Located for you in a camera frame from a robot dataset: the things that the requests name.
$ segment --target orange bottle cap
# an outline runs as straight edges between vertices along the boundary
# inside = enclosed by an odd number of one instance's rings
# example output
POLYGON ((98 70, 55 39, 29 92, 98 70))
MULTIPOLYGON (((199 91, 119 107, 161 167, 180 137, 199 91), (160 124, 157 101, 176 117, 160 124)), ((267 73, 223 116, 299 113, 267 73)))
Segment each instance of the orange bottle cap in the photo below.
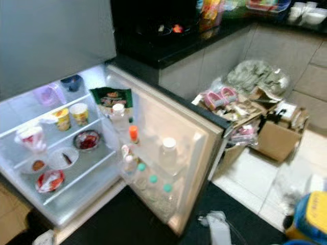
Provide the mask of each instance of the orange bottle cap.
POLYGON ((129 135, 131 136, 132 140, 137 140, 137 126, 129 126, 129 135))

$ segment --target open refrigerator door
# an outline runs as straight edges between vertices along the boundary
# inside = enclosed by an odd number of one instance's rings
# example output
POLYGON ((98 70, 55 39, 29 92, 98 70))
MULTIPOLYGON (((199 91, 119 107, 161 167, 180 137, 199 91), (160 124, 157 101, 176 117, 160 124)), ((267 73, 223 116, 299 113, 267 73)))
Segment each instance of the open refrigerator door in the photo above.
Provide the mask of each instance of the open refrigerator door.
POLYGON ((56 81, 41 90, 42 96, 34 90, 0 103, 4 113, 1 174, 59 229, 122 177, 152 212, 180 235, 212 164, 218 160, 223 130, 116 67, 109 66, 105 72, 100 65, 79 74, 84 79, 79 86, 56 81), (137 144, 131 142, 128 131, 117 130, 89 92, 106 86, 131 89, 131 125, 138 128, 137 144), (77 113, 72 106, 86 107, 80 112, 83 117, 72 114, 77 113), (56 123, 45 124, 53 115, 56 123), (96 144, 77 141, 85 138, 96 144), (162 161, 165 138, 174 140, 176 154, 169 162, 173 167, 162 161), (31 139, 32 143, 37 139, 37 144, 31 144, 31 139), (135 162, 137 169, 132 174, 126 174, 122 146, 129 149, 135 162), (147 182, 140 188, 136 181, 142 165, 147 182), (149 189, 155 198, 149 198, 149 189))

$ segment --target black countertop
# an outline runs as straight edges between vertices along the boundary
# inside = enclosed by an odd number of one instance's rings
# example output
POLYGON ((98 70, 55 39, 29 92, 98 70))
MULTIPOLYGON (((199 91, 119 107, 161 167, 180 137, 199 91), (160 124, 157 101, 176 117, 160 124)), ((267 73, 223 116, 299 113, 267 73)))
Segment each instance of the black countertop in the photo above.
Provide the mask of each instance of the black countertop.
POLYGON ((138 33, 118 30, 115 32, 115 38, 119 53, 151 67, 164 69, 237 31, 242 29, 246 31, 246 28, 250 28, 250 25, 256 22, 275 28, 306 32, 312 35, 325 35, 327 33, 327 19, 317 27, 296 26, 287 23, 287 11, 285 11, 282 16, 277 18, 248 17, 223 19, 218 27, 209 30, 209 35, 208 33, 195 31, 187 35, 173 34, 162 37, 145 37, 138 33))
MULTIPOLYGON (((209 229, 201 226, 197 217, 198 214, 206 214, 211 210, 223 211, 227 220, 244 237, 248 245, 283 244, 286 240, 282 232, 209 183, 182 237, 177 237, 161 223, 134 192, 126 187, 62 245, 209 245, 209 229)), ((231 232, 231 239, 232 244, 244 244, 234 232, 231 232)))

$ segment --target teal bottle cap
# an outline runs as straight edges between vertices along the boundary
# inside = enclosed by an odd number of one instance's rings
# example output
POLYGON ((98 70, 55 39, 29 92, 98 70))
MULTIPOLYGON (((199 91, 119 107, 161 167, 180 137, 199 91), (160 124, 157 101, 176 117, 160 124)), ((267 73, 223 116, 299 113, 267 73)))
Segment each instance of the teal bottle cap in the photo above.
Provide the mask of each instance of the teal bottle cap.
POLYGON ((137 169, 143 172, 143 171, 146 169, 146 166, 145 166, 144 163, 140 163, 140 164, 137 166, 137 169))
POLYGON ((151 175, 150 176, 150 182, 151 183, 156 183, 158 181, 158 177, 156 175, 151 175))
POLYGON ((163 186, 163 190, 164 190, 165 192, 171 192, 172 189, 173 189, 173 187, 172 187, 172 185, 170 185, 170 184, 166 184, 166 185, 163 186))

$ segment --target white tile floor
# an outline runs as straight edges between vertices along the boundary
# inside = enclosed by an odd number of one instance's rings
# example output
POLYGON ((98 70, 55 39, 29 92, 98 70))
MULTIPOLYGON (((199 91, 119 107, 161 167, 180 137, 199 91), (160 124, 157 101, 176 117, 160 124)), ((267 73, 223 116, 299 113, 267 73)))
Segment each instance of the white tile floor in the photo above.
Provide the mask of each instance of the white tile floor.
POLYGON ((311 174, 327 177, 326 159, 327 138, 306 130, 293 160, 277 164, 246 148, 227 171, 214 177, 213 183, 282 231, 285 208, 276 180, 303 193, 311 174))

